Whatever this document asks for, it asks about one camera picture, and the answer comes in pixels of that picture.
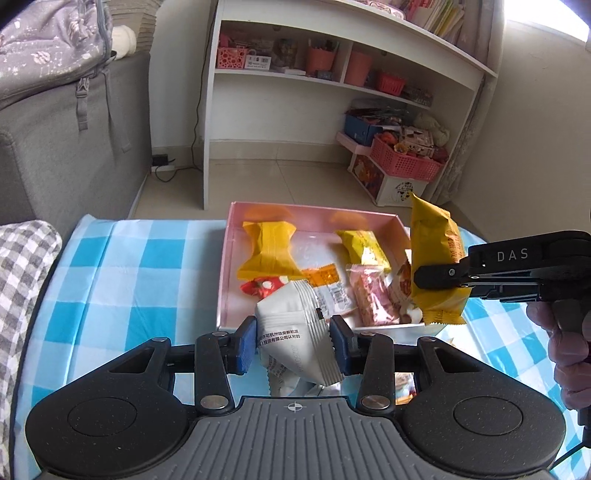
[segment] crosshair mark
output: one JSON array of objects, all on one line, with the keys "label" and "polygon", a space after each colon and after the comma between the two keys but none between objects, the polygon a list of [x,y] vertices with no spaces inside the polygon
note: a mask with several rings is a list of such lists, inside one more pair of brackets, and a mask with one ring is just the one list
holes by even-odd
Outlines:
[{"label": "crosshair mark", "polygon": [[302,408],[305,408],[305,406],[303,406],[302,404],[300,404],[298,402],[293,402],[293,403],[290,403],[285,408],[289,408],[291,411],[296,412],[296,411],[300,411]]}]

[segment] power adapter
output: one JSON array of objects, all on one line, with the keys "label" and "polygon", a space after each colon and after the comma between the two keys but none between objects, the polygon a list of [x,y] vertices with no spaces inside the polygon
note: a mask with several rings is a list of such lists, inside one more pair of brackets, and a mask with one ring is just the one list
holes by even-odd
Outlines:
[{"label": "power adapter", "polygon": [[153,167],[164,167],[168,165],[168,154],[152,155],[152,166]]}]

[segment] blue checkered tablecloth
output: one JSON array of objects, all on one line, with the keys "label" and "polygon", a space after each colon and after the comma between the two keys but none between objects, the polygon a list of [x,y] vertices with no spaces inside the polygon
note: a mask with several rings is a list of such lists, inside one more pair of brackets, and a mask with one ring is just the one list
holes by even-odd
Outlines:
[{"label": "blue checkered tablecloth", "polygon": [[[15,480],[39,470],[24,436],[25,419],[45,396],[155,336],[193,343],[215,329],[225,221],[123,220],[84,217],[66,245],[35,322],[25,357],[15,425]],[[482,241],[462,232],[466,247]],[[495,368],[550,396],[563,409],[567,439],[579,441],[576,413],[564,410],[546,355],[547,336],[517,304],[470,299],[465,342]],[[459,330],[442,332],[458,340]],[[266,371],[254,361],[230,379],[235,400],[266,395]],[[175,395],[193,402],[190,374],[177,376]],[[563,480],[586,472],[578,453],[555,470]]]}]

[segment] red candy wrapper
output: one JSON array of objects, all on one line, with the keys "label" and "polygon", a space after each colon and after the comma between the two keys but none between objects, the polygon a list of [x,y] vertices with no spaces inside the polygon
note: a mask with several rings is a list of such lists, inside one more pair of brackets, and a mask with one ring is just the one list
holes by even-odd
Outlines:
[{"label": "red candy wrapper", "polygon": [[260,300],[268,297],[275,290],[279,290],[288,282],[287,277],[259,277],[240,285],[240,289],[253,297],[258,297]]},{"label": "red candy wrapper", "polygon": [[349,281],[366,327],[400,323],[400,312],[390,300],[382,268],[372,265],[351,265]]}]

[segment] red basket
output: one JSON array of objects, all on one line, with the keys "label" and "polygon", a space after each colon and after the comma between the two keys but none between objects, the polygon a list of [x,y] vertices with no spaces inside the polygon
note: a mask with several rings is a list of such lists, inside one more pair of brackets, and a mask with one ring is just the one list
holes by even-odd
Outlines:
[{"label": "red basket", "polygon": [[374,137],[370,157],[391,177],[432,181],[442,165],[428,158],[396,153],[378,137]]},{"label": "red basket", "polygon": [[246,62],[245,48],[219,47],[217,49],[217,68],[243,69]]},{"label": "red basket", "polygon": [[389,75],[388,73],[380,72],[378,75],[378,83],[376,87],[380,92],[400,96],[405,84],[406,80],[402,78],[395,77],[394,75]]}]

